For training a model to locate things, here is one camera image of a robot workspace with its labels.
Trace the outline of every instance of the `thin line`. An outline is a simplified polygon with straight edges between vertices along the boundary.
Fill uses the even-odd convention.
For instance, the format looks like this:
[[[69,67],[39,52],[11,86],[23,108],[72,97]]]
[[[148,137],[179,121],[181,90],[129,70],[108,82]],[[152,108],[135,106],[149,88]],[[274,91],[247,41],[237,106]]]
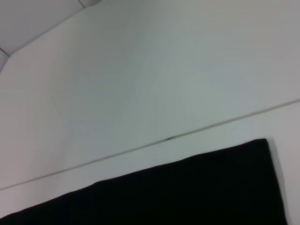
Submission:
[[[78,0],[79,1],[79,3],[82,5],[82,7],[83,8],[85,8],[85,5],[80,1],[80,0]]]
[[[227,123],[235,122],[235,121],[242,120],[242,119],[245,119],[245,118],[249,118],[249,117],[252,117],[252,116],[255,116],[255,115],[266,113],[266,112],[269,112],[269,111],[272,111],[272,110],[275,110],[275,109],[279,109],[279,108],[282,108],[282,107],[285,107],[285,106],[288,106],[288,105],[293,105],[293,104],[296,104],[296,103],[300,103],[300,98],[296,99],[296,100],[293,100],[293,101],[290,101],[290,102],[286,102],[286,103],[282,103],[282,104],[270,107],[268,109],[263,109],[263,110],[260,110],[260,111],[257,111],[257,112],[252,112],[252,113],[249,113],[249,114],[246,114],[246,115],[243,115],[243,116],[239,116],[239,117],[234,118],[234,119],[225,120],[223,122],[215,123],[215,124],[212,124],[212,125],[200,128],[200,129],[185,132],[185,133],[180,134],[180,135],[175,135],[175,136],[172,136],[172,137],[169,137],[169,138],[157,141],[157,142],[152,142],[150,144],[146,144],[146,145],[143,145],[143,146],[140,146],[140,147],[137,147],[137,148],[129,149],[127,151],[123,151],[123,152],[116,153],[116,154],[113,154],[113,155],[110,155],[110,156],[95,159],[95,160],[89,161],[89,162],[84,163],[84,164],[80,164],[80,165],[77,165],[77,166],[70,167],[68,169],[60,170],[60,171],[53,172],[53,173],[50,173],[50,174],[47,174],[47,175],[44,175],[44,176],[40,176],[40,177],[33,178],[33,179],[30,179],[30,180],[27,180],[27,181],[23,181],[23,182],[20,182],[20,183],[17,183],[17,184],[13,184],[13,185],[10,185],[10,186],[7,186],[7,187],[3,187],[3,188],[0,188],[0,191],[8,189],[8,188],[16,187],[16,186],[19,186],[19,185],[22,185],[22,184],[26,184],[26,183],[29,183],[29,182],[32,182],[32,181],[35,181],[35,180],[39,180],[39,179],[42,179],[42,178],[45,178],[45,177],[50,177],[50,176],[53,176],[53,175],[56,175],[56,174],[59,174],[59,173],[63,173],[63,172],[67,172],[67,171],[70,171],[70,170],[73,170],[73,169],[77,169],[77,168],[80,168],[80,167],[83,167],[83,166],[86,166],[86,165],[97,163],[97,162],[100,162],[100,161],[103,161],[103,160],[106,160],[106,159],[109,159],[109,158],[113,158],[113,157],[116,157],[116,156],[121,156],[121,155],[130,153],[130,152],[133,152],[133,151],[137,151],[137,150],[147,148],[147,147],[150,147],[150,146],[153,146],[153,145],[156,145],[156,144],[167,142],[169,140],[184,137],[184,136],[191,135],[191,134],[194,134],[194,133],[198,133],[198,132],[201,132],[201,131],[204,131],[204,130],[215,128],[215,127],[227,124]]]
[[[0,50],[3,51],[3,53],[5,53],[8,57],[10,57],[10,55],[6,51],[4,51],[2,48],[0,48]]]

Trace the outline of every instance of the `ceiling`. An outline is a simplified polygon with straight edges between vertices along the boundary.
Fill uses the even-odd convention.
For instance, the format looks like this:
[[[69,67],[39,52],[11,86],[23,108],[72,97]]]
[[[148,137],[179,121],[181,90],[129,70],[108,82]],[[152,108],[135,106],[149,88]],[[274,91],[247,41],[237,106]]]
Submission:
[[[0,66],[7,56],[100,0],[1,0]]]

